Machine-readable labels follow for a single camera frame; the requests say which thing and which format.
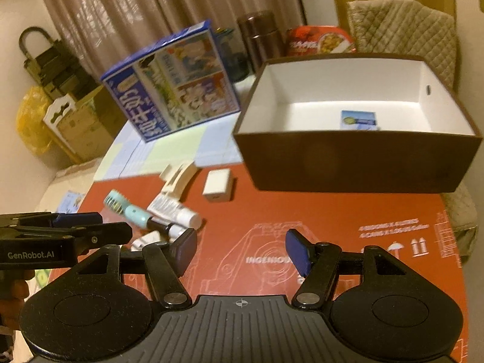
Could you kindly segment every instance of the small card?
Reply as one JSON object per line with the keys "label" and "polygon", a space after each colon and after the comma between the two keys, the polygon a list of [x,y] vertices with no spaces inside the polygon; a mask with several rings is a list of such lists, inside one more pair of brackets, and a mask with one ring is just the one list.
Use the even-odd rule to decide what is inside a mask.
{"label": "small card", "polygon": [[378,131],[377,118],[374,112],[343,110],[341,112],[341,129],[344,131]]}
{"label": "small card", "polygon": [[84,194],[79,194],[78,192],[67,191],[64,198],[57,207],[57,213],[77,213],[79,207],[81,206],[82,200],[84,199]]}

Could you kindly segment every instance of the metal pivot screw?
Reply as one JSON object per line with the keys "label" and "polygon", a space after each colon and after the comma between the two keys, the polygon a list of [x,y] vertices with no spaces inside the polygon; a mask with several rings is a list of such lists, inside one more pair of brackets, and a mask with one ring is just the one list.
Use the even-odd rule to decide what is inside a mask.
{"label": "metal pivot screw", "polygon": [[168,293],[163,297],[163,300],[168,304],[178,305],[185,303],[188,298],[185,294],[179,292]]}
{"label": "metal pivot screw", "polygon": [[301,304],[316,304],[319,302],[319,296],[311,292],[300,293],[297,295],[296,300]]}

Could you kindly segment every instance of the human hand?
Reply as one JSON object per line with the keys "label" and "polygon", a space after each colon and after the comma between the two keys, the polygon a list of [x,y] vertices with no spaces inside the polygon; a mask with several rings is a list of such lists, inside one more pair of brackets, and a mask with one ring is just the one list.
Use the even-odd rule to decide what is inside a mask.
{"label": "human hand", "polygon": [[23,280],[15,280],[11,285],[11,299],[0,300],[0,315],[2,325],[12,330],[19,330],[18,316],[24,305],[24,299],[28,297],[28,285],[25,280],[31,280],[35,276],[34,270],[25,270]]}

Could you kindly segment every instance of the table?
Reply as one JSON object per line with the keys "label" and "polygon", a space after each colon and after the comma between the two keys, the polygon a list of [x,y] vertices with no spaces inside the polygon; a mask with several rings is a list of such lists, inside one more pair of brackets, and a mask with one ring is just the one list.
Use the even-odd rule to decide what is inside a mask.
{"label": "table", "polygon": [[[250,75],[235,84],[244,99],[255,80]],[[127,122],[119,132],[94,175],[95,182],[162,173],[168,165],[193,160],[198,167],[230,165],[242,162],[232,130],[240,113],[233,113],[183,129],[144,143]]]}
{"label": "table", "polygon": [[[201,195],[209,170],[205,168],[195,177],[183,198],[206,220],[198,234],[197,254],[181,279],[192,298],[198,294],[286,294],[290,299],[302,281],[285,251],[284,236],[291,227],[312,242],[329,241],[345,251],[359,252],[376,244],[459,304],[464,329],[452,356],[459,363],[466,362],[464,279],[439,195],[263,192],[253,186],[244,165],[235,165],[231,166],[236,178],[233,200],[209,203]],[[80,210],[99,211],[106,222],[119,221],[103,208],[111,189],[146,208],[163,184],[158,175],[95,182]],[[407,230],[409,225],[414,230]],[[51,276],[62,272],[54,270]],[[125,282],[148,294],[144,276],[130,275]],[[336,295],[357,284],[357,277],[342,277]]]}

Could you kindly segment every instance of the brown thermos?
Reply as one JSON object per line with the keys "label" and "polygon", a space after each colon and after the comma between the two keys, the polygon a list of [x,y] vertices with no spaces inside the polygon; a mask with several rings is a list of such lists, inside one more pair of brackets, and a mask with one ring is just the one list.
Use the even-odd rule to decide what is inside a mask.
{"label": "brown thermos", "polygon": [[272,11],[249,13],[239,17],[237,23],[254,72],[266,60],[286,54],[282,34],[277,28]]}

